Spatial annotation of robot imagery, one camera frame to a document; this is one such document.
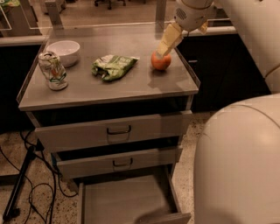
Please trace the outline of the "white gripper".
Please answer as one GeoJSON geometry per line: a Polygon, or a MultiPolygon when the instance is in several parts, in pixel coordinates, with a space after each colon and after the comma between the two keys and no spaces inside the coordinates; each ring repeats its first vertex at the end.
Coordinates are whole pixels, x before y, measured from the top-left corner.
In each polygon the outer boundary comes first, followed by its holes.
{"type": "Polygon", "coordinates": [[[181,41],[183,30],[192,32],[196,29],[201,34],[207,33],[208,12],[214,0],[176,0],[174,20],[168,24],[157,46],[157,54],[164,57],[181,41]]]}

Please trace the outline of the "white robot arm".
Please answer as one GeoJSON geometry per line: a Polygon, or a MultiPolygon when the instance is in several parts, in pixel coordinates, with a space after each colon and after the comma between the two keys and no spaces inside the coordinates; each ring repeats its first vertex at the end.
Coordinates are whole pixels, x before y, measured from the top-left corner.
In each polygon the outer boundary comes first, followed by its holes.
{"type": "MultiPolygon", "coordinates": [[[[202,29],[213,1],[176,0],[158,54],[202,29]]],[[[269,94],[230,104],[205,123],[193,163],[193,224],[280,224],[280,0],[219,1],[269,94]]]]}

